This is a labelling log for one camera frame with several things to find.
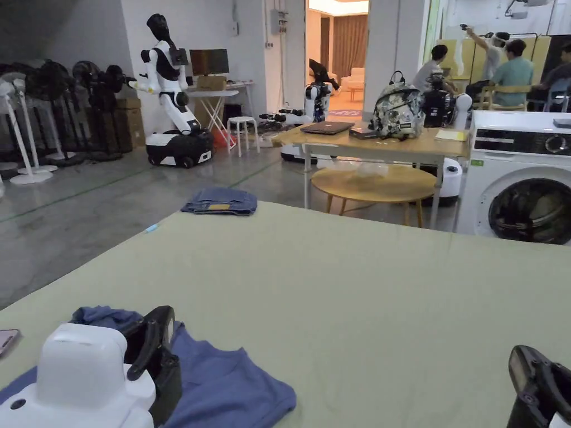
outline control panel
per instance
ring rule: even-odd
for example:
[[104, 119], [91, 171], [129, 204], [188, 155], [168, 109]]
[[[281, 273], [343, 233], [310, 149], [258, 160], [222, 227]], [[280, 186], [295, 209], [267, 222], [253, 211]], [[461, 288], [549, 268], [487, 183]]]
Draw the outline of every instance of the control panel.
[[571, 134], [478, 130], [474, 149], [532, 155], [571, 156]]

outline man in white shirt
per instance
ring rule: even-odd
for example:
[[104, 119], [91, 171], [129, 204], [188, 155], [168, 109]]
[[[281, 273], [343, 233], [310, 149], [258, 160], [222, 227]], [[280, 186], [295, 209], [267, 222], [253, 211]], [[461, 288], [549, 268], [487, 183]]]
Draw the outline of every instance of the man in white shirt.
[[505, 55], [505, 47], [509, 41], [510, 35], [508, 33], [495, 33], [491, 38], [483, 39], [474, 33], [474, 29], [467, 28], [466, 33], [476, 42], [476, 45], [480, 46], [486, 51], [486, 61], [484, 62], [484, 69], [482, 71], [482, 77], [479, 82], [468, 85], [466, 88], [466, 93], [472, 97], [472, 99], [477, 99], [482, 89], [488, 86], [490, 80], [496, 73], [496, 70], [500, 66], [502, 57]]
[[[428, 61], [420, 68], [415, 76], [415, 79], [412, 81], [412, 86], [419, 89], [422, 93], [432, 89], [432, 85], [428, 79], [435, 73], [440, 75], [443, 74], [443, 71], [440, 68], [440, 64], [446, 58], [447, 53], [448, 48], [446, 45], [435, 46], [432, 49], [432, 60]], [[447, 82], [444, 82], [444, 89], [446, 89], [448, 92], [454, 92], [452, 86]]]

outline ceiling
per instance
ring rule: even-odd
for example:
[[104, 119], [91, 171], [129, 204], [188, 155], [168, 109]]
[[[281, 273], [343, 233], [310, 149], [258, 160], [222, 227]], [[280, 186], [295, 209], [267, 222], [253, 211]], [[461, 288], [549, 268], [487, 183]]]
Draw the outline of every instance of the ceiling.
[[361, 15], [369, 12], [368, 0], [309, 0], [309, 8], [333, 16]]

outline backpack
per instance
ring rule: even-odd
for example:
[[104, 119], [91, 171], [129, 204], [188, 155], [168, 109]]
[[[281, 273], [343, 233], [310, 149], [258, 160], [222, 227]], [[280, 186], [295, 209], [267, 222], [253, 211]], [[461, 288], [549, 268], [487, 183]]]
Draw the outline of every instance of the backpack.
[[[393, 80], [400, 73], [399, 82]], [[401, 71], [395, 71], [375, 105], [371, 120], [372, 129], [381, 138], [416, 138], [422, 134], [424, 113], [421, 109], [423, 96], [420, 90], [407, 84]]]

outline person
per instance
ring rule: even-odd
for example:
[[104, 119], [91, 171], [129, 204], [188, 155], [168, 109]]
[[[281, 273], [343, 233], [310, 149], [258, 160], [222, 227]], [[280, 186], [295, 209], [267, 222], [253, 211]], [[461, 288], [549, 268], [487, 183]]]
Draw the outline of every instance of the person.
[[313, 76], [315, 77], [316, 83], [330, 83], [333, 85], [333, 89], [339, 91], [339, 84], [335, 79], [331, 79], [329, 77], [329, 72], [327, 68], [320, 64], [319, 62], [315, 61], [314, 59], [309, 59], [309, 67], [313, 71]]
[[[448, 48], [446, 45], [436, 45], [434, 48], [432, 48], [432, 59], [420, 68], [414, 80], [412, 81], [412, 86], [420, 90], [422, 93], [432, 89], [429, 78], [433, 74], [443, 74], [442, 68], [440, 68], [440, 64], [442, 64], [442, 61], [446, 59], [447, 54]], [[444, 82], [443, 87], [448, 92], [454, 93], [455, 88], [450, 83]]]
[[533, 87], [529, 94], [529, 99], [546, 102], [549, 96], [549, 89], [555, 82], [561, 79], [571, 79], [571, 43], [563, 47], [561, 51], [562, 64], [550, 71], [543, 81]]
[[504, 54], [504, 48], [508, 43], [510, 35], [509, 33], [500, 31], [499, 33], [493, 34], [489, 39], [483, 39], [474, 33], [474, 29], [470, 27], [466, 29], [466, 33], [470, 38], [472, 38], [472, 40], [474, 40], [474, 42], [476, 42], [476, 45], [486, 51], [486, 61], [484, 62], [481, 79], [466, 87], [466, 93], [470, 95], [473, 100], [476, 100], [479, 98], [482, 89], [489, 85], [491, 78], [500, 66], [501, 58]]
[[[522, 58], [527, 45], [523, 40], [517, 39], [508, 43], [506, 55], [508, 62], [500, 65], [490, 80], [490, 86], [526, 86], [532, 84], [533, 63]], [[505, 107], [519, 106], [526, 103], [526, 93], [494, 94], [493, 102]]]

